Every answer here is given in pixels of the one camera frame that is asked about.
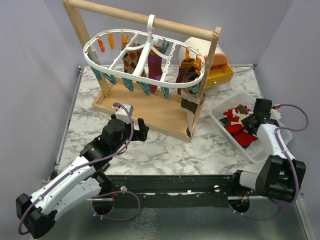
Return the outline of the maroon striped sock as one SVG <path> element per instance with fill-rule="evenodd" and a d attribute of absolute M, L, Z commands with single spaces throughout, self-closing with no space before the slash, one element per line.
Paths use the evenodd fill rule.
<path fill-rule="evenodd" d="M 176 83 L 182 83 L 184 80 L 184 75 L 186 73 L 186 71 L 194 66 L 194 62 L 195 59 L 194 58 L 189 58 L 189 59 L 184 59 L 181 63 L 180 63 L 180 67 L 178 69 L 178 76 L 175 80 Z"/>
<path fill-rule="evenodd" d="M 162 58 L 158 56 L 153 50 L 148 55 L 148 77 L 159 81 L 162 77 Z"/>

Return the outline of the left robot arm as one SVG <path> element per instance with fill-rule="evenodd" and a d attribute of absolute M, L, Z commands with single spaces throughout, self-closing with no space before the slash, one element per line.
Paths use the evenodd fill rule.
<path fill-rule="evenodd" d="M 131 118 L 122 121 L 113 116 L 69 167 L 32 194 L 20 194 L 15 200 L 20 220 L 18 233 L 38 239 L 52 229 L 59 217 L 82 201 L 106 197 L 111 190 L 104 174 L 109 161 L 125 151 L 130 142 L 147 139 L 150 128 L 142 118 L 137 122 L 135 129 Z"/>

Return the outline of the beige brown striped sock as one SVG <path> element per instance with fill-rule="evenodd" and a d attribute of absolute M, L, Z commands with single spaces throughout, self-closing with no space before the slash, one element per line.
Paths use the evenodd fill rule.
<path fill-rule="evenodd" d="M 187 114 L 188 128 L 186 134 L 191 138 L 193 135 L 193 123 L 198 106 L 202 105 L 206 99 L 206 95 L 202 95 L 200 99 L 196 94 L 192 94 L 187 88 L 183 88 L 180 92 L 181 102 L 180 106 Z"/>

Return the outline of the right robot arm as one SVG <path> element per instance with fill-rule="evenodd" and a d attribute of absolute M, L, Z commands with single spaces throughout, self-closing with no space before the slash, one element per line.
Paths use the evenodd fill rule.
<path fill-rule="evenodd" d="M 267 159 L 259 173 L 237 170 L 229 189 L 236 196 L 252 190 L 260 196 L 279 200 L 279 206 L 286 207 L 298 198 L 306 165 L 296 160 L 281 136 L 281 131 L 288 131 L 289 127 L 272 118 L 272 111 L 280 107 L 271 100 L 258 98 L 252 115 L 242 120 L 244 129 L 261 141 Z"/>

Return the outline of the white oval clip hanger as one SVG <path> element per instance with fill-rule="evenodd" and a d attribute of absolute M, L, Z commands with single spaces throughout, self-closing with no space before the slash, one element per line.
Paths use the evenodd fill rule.
<path fill-rule="evenodd" d="M 107 80 L 112 84 L 116 83 L 115 77 L 121 77 L 121 78 L 130 79 L 132 80 L 132 82 L 133 81 L 138 83 L 143 82 L 149 85 L 154 85 L 154 86 L 165 88 L 165 89 L 171 89 L 171 88 L 184 89 L 184 88 L 189 88 L 193 86 L 198 86 L 205 76 L 205 71 L 203 70 L 203 68 L 205 67 L 205 58 L 193 47 L 189 47 L 189 52 L 193 52 L 195 56 L 197 54 L 199 55 L 202 61 L 201 75 L 195 80 L 187 83 L 183 83 L 183 82 L 173 83 L 173 82 L 165 81 L 166 75 L 168 73 L 168 68 L 171 64 L 171 59 L 174 55 L 174 51 L 176 50 L 176 46 L 181 46 L 183 48 L 186 48 L 188 47 L 188 45 L 185 44 L 184 42 L 181 42 L 175 39 L 154 35 L 153 30 L 154 30 L 154 27 L 156 26 L 155 19 L 156 17 L 153 14 L 148 16 L 147 22 L 146 22 L 146 26 L 147 26 L 146 32 L 133 30 L 133 29 L 117 28 L 117 29 L 105 30 L 98 33 L 95 37 L 89 40 L 83 47 L 83 55 L 84 55 L 85 61 L 90 65 L 92 69 L 96 71 L 100 71 L 105 76 L 107 76 Z M 129 43 L 126 44 L 126 46 L 117 56 L 117 58 L 113 60 L 113 63 L 109 67 L 101 66 L 95 62 L 95 59 L 92 57 L 91 53 L 89 53 L 89 48 L 91 48 L 96 41 L 100 41 L 102 36 L 110 35 L 113 33 L 123 33 L 123 34 L 130 33 L 130 34 L 133 34 L 133 37 L 131 38 Z M 156 49 L 155 44 L 157 44 L 159 40 L 162 40 L 164 43 L 169 44 L 169 46 L 171 47 L 168 55 Z M 133 51 L 133 50 L 139 50 L 139 49 L 142 49 L 142 52 L 141 52 L 139 61 L 137 63 L 137 66 L 132 74 L 115 70 L 115 67 L 117 66 L 118 62 L 122 59 L 124 54 L 127 52 L 127 50 Z M 143 70 L 145 69 L 145 65 L 147 63 L 150 51 L 154 51 L 158 56 L 166 60 L 164 70 L 162 71 L 162 76 L 159 81 L 141 76 Z"/>

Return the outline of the white plastic basket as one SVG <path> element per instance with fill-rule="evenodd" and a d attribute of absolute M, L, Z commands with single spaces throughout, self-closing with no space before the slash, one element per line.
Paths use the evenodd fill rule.
<path fill-rule="evenodd" d="M 210 110 L 210 116 L 213 119 L 215 126 L 227 137 L 227 139 L 236 148 L 240 150 L 244 157 L 246 157 L 249 161 L 253 163 L 263 163 L 268 158 L 268 154 L 266 153 L 265 148 L 263 146 L 263 143 L 265 143 L 266 141 L 257 135 L 258 131 L 256 134 L 254 134 L 258 138 L 258 140 L 252 142 L 248 148 L 242 148 L 237 143 L 237 141 L 227 132 L 227 130 L 224 128 L 224 125 L 219 121 L 224 117 L 223 113 L 226 110 L 235 108 L 238 105 L 246 105 L 253 112 L 255 103 L 256 98 L 254 98 L 247 92 L 239 91 L 216 104 Z M 280 120 L 271 120 L 272 123 L 270 124 L 274 124 L 275 127 L 283 126 Z"/>

